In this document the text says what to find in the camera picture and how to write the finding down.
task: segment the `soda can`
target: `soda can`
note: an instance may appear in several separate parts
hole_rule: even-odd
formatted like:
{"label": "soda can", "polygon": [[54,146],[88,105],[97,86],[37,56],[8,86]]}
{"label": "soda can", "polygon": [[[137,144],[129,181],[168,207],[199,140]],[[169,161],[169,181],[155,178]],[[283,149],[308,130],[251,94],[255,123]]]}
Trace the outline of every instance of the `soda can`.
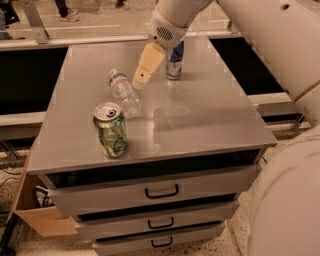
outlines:
{"label": "soda can", "polygon": [[126,152],[128,141],[121,107],[113,102],[105,102],[94,110],[93,118],[103,152],[112,158]]}
{"label": "soda can", "polygon": [[166,73],[170,80],[177,80],[182,72],[182,59],[184,53],[184,41],[181,41],[175,48],[168,49],[166,53]]}

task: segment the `drawer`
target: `drawer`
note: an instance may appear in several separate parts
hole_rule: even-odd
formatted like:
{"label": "drawer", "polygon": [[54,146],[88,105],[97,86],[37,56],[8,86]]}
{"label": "drawer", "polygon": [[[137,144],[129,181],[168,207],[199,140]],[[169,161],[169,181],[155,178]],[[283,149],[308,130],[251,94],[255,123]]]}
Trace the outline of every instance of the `drawer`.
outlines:
{"label": "drawer", "polygon": [[95,240],[230,219],[238,207],[238,201],[194,205],[81,222],[76,229],[84,239]]}
{"label": "drawer", "polygon": [[93,249],[99,256],[106,256],[137,250],[161,248],[196,240],[212,239],[220,236],[223,229],[224,224],[191,227],[171,232],[159,232],[152,235],[133,236],[119,240],[94,243]]}
{"label": "drawer", "polygon": [[121,159],[112,161],[110,166],[85,168],[45,174],[44,181],[49,188],[66,188],[98,183],[116,183],[126,180],[136,184],[137,179],[159,177],[178,173],[197,172],[231,168],[257,163],[262,149],[216,152],[209,155],[182,156],[172,159],[155,159],[137,163],[126,163]]}
{"label": "drawer", "polygon": [[153,177],[135,185],[93,184],[49,190],[65,215],[75,216],[247,191],[259,165]]}

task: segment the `green soda can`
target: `green soda can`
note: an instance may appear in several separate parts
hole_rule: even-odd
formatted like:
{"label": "green soda can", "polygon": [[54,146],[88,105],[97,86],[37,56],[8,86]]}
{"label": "green soda can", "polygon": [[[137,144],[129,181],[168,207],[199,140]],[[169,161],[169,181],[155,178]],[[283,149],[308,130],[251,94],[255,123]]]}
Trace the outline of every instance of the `green soda can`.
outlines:
{"label": "green soda can", "polygon": [[103,152],[112,158],[123,155],[128,148],[128,141],[121,107],[113,102],[100,104],[94,110],[93,122]]}

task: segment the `drawer handle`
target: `drawer handle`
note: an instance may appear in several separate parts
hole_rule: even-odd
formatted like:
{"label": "drawer handle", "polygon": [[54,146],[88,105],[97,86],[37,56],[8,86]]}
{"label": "drawer handle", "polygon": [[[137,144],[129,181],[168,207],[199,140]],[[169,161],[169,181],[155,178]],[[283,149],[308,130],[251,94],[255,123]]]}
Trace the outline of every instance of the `drawer handle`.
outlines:
{"label": "drawer handle", "polygon": [[151,245],[154,247],[154,248],[159,248],[159,247],[164,247],[164,246],[169,246],[172,244],[172,237],[170,236],[170,241],[169,243],[166,243],[166,244],[154,244],[153,240],[151,240]]}
{"label": "drawer handle", "polygon": [[162,226],[151,226],[151,221],[150,220],[148,220],[148,226],[149,226],[149,228],[150,229],[159,229],[159,228],[168,228],[168,227],[171,227],[171,226],[173,226],[174,225],[174,218],[173,217],[171,217],[171,223],[169,223],[169,224],[165,224],[165,225],[162,225]]}
{"label": "drawer handle", "polygon": [[171,197],[171,196],[175,196],[179,193],[179,186],[176,184],[174,185],[176,191],[173,192],[173,193],[170,193],[170,194],[166,194],[166,195],[157,195],[157,196],[151,196],[149,194],[149,189],[145,189],[145,193],[146,193],[146,197],[149,198],[149,199],[158,199],[158,198],[165,198],[165,197]]}

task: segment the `shoe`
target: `shoe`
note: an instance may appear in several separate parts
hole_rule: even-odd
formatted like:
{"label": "shoe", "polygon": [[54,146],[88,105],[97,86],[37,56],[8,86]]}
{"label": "shoe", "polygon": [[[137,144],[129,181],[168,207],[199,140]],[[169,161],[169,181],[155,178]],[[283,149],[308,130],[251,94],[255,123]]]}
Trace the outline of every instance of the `shoe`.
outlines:
{"label": "shoe", "polygon": [[75,22],[75,21],[79,20],[79,17],[69,13],[66,17],[61,17],[60,20],[61,21]]}
{"label": "shoe", "polygon": [[125,0],[118,0],[116,3],[116,8],[120,8],[120,7],[124,6],[125,2],[126,2]]}
{"label": "shoe", "polygon": [[68,8],[68,13],[72,14],[72,15],[76,15],[76,14],[78,14],[78,10],[77,9]]}

